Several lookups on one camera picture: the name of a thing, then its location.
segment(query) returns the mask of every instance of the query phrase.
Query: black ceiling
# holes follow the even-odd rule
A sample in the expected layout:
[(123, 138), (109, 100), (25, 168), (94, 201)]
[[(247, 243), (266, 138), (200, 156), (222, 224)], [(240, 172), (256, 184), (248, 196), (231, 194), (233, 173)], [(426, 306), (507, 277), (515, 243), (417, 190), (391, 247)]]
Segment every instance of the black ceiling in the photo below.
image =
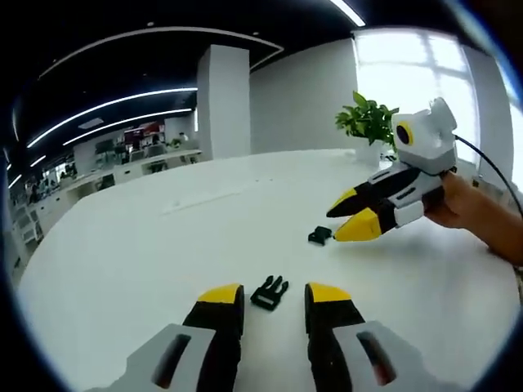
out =
[[(346, 0), (367, 27), (411, 25), (467, 36), (438, 0)], [(2, 27), (9, 58), (2, 83), (5, 141), (20, 158), (24, 146), (49, 127), (101, 103), (146, 91), (195, 87), (198, 60), (212, 43), (250, 50), (251, 65), (275, 49), (261, 42), (209, 32), (143, 33), (102, 43), (60, 63), (71, 52), (117, 34), (185, 26), (260, 38), (284, 51), (260, 67), (296, 51), (348, 38), (352, 22), (329, 0), (191, 0), (36, 2), (13, 5)], [(39, 77), (46, 70), (54, 68)], [(94, 117), (106, 123), (142, 114), (194, 108), (195, 95), (162, 95), (112, 105), (60, 127), (27, 152), (31, 161), (59, 154), (62, 143)], [(16, 113), (16, 142), (12, 113)]]

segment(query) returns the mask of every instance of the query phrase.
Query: round white table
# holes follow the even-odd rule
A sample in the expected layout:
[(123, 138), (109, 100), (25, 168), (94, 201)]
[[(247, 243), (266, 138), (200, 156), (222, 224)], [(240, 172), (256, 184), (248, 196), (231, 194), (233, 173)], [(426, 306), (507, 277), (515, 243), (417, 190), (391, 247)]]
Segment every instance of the round white table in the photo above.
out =
[[(429, 372), (471, 387), (519, 311), (512, 267), (464, 230), (422, 218), (372, 242), (307, 242), (325, 212), (374, 171), (346, 151), (254, 155), (163, 171), (88, 196), (45, 237), (18, 297), (43, 353), (74, 390), (105, 386), (199, 294), (245, 286), (235, 390), (314, 391), (307, 282), (352, 294), (417, 347)], [(268, 275), (290, 282), (273, 312), (248, 298)]]

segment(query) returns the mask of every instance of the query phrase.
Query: black cable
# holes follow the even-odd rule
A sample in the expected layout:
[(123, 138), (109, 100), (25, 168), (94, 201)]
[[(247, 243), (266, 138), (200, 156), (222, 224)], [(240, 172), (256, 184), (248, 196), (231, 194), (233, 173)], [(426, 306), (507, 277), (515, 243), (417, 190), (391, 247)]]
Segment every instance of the black cable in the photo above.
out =
[(461, 141), (462, 143), (464, 143), (465, 145), (469, 146), (471, 149), (473, 149), (474, 151), (476, 151), (485, 161), (487, 161), (487, 163), (494, 169), (494, 171), (498, 174), (499, 178), (501, 178), (501, 180), (503, 181), (503, 183), (507, 186), (508, 188), (508, 191), (510, 192), (510, 195), (514, 198), (514, 201), (516, 202), (516, 205), (517, 205), (517, 209), (518, 211), (520, 212), (520, 215), (521, 215), (521, 218), (523, 219), (523, 208), (521, 208), (521, 204), (520, 204), (520, 201), (519, 199), (517, 198), (516, 194), (514, 193), (514, 190), (512, 189), (512, 187), (510, 186), (510, 184), (508, 183), (507, 179), (505, 178), (505, 176), (502, 174), (502, 172), (498, 169), (498, 167), (494, 164), (494, 162), (492, 162), (490, 160), (489, 157), (487, 157), (485, 155), (485, 153), (483, 153), (483, 151), (481, 151), (480, 149), (478, 149), (477, 147), (475, 147), (473, 144), (469, 143), (468, 141), (466, 141), (465, 139), (463, 139), (462, 137), (458, 136), (458, 135), (454, 135), (454, 137), (456, 138), (456, 140), (459, 140)]

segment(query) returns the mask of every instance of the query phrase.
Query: human hand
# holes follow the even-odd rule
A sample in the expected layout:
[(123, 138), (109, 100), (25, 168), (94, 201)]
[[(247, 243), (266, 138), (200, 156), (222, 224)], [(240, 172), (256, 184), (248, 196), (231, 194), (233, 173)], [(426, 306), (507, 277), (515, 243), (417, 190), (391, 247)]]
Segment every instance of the human hand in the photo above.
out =
[(447, 172), (441, 178), (444, 199), (430, 206), (425, 216), (438, 225), (455, 229), (470, 229), (481, 213), (480, 203), (485, 197), (461, 176)]

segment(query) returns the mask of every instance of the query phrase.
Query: green leaves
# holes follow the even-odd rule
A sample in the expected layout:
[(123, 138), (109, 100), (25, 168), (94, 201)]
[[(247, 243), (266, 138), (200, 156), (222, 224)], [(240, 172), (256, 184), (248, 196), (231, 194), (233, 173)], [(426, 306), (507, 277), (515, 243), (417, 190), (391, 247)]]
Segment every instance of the green leaves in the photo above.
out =
[(385, 105), (379, 105), (375, 100), (366, 100), (357, 91), (352, 92), (357, 106), (343, 106), (344, 111), (336, 114), (337, 129), (344, 130), (348, 136), (365, 137), (371, 145), (376, 140), (394, 146), (391, 129), (392, 115), (399, 108), (389, 110)]

